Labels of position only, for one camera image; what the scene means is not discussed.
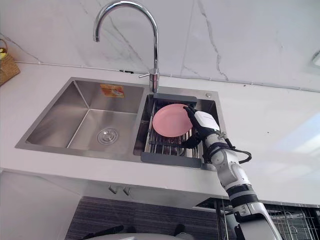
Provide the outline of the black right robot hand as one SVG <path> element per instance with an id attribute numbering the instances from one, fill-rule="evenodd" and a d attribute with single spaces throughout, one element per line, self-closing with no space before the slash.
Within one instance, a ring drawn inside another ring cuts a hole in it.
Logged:
<path id="1" fill-rule="evenodd" d="M 200 142 L 204 142 L 208 136 L 221 131 L 219 125 L 211 114 L 196 110 L 191 106 L 184 106 L 183 109 L 186 111 L 196 133 L 186 141 L 183 141 L 181 143 L 182 147 L 193 149 Z"/>

